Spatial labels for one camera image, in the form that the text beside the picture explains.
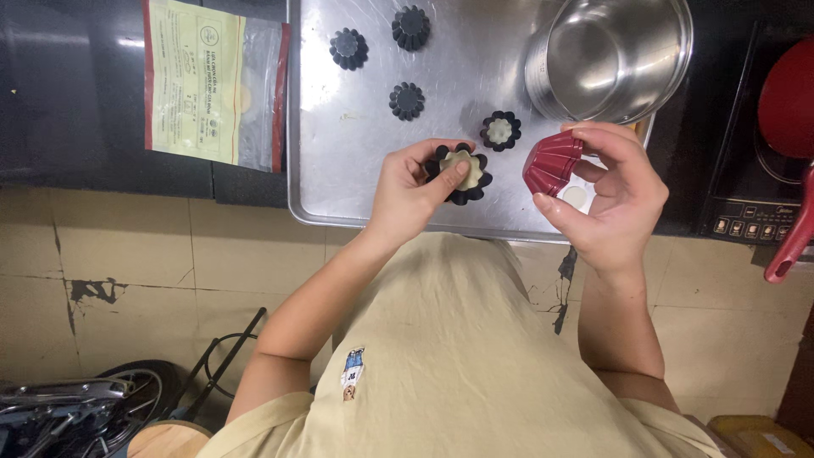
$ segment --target metal stand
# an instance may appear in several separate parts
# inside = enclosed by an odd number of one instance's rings
[[[232,363],[232,359],[234,359],[235,355],[240,351],[240,348],[243,346],[243,343],[246,341],[246,339],[248,339],[249,337],[257,339],[257,336],[252,334],[252,331],[254,330],[257,323],[260,322],[260,318],[262,318],[264,314],[265,307],[261,307],[257,311],[257,314],[252,319],[252,322],[249,323],[249,325],[246,327],[243,333],[229,334],[228,336],[212,339],[212,343],[209,344],[209,347],[206,349],[206,351],[204,351],[203,355],[201,355],[200,359],[198,360],[198,363],[196,363],[195,367],[192,368],[192,372],[190,372],[190,375],[186,378],[184,386],[178,392],[176,398],[173,400],[173,403],[170,405],[172,406],[178,405],[178,403],[181,401],[181,397],[190,388],[190,386],[192,386],[192,383],[195,381],[195,377],[198,376],[198,372],[200,372],[201,368],[205,369],[209,382],[207,382],[206,386],[203,388],[203,391],[201,391],[201,394],[199,394],[198,397],[195,398],[195,401],[192,402],[192,405],[190,405],[190,407],[186,409],[185,412],[182,413],[181,417],[178,418],[178,420],[193,421],[195,419],[195,416],[198,415],[198,410],[204,404],[204,401],[206,401],[206,399],[209,397],[209,393],[212,392],[213,388],[220,391],[224,395],[229,396],[230,398],[234,398],[233,394],[221,388],[217,384],[217,382],[221,379],[223,373],[226,372],[226,369]],[[232,346],[232,349],[229,351],[229,354],[227,354],[226,357],[223,359],[221,365],[217,367],[215,374],[211,375],[209,373],[209,355],[211,355],[212,352],[215,350],[217,344],[221,343],[226,339],[234,337],[237,337],[238,341],[234,343],[234,346]],[[164,414],[162,414],[159,420],[167,420],[169,414],[170,412],[165,412]]]

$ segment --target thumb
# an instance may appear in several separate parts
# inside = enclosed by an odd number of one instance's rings
[[[565,237],[576,238],[596,225],[593,218],[575,209],[568,202],[537,192],[532,199],[540,213]]]
[[[454,167],[448,167],[434,180],[424,185],[424,192],[440,204],[463,182],[469,174],[469,168],[469,161],[460,161]]]

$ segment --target person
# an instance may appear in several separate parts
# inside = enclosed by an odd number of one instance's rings
[[[199,457],[722,456],[680,415],[647,310],[642,258],[667,187],[629,128],[562,129],[607,167],[574,168],[595,183],[588,214],[533,196],[591,267],[581,358],[532,309],[506,242],[421,234],[469,167],[425,184],[422,163],[465,140],[424,140],[384,158],[367,226],[269,317]]]

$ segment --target hand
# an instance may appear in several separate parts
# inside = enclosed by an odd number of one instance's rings
[[[588,214],[540,193],[534,204],[599,275],[641,269],[645,245],[659,219],[668,190],[628,127],[606,122],[563,124],[595,152],[608,170],[580,160],[574,174],[597,192]]]
[[[469,162],[462,161],[424,184],[427,174],[422,164],[439,146],[454,151],[459,143],[467,143],[475,150],[475,144],[466,140],[427,139],[384,157],[373,213],[365,228],[383,248],[395,251],[421,233],[438,205],[469,173]]]

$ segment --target embroidered logo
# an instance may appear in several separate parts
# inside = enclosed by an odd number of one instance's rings
[[[348,353],[348,359],[345,360],[345,370],[342,372],[342,400],[353,400],[356,394],[356,383],[361,377],[361,371],[365,365],[361,361],[361,354],[365,351],[364,348],[357,348]]]

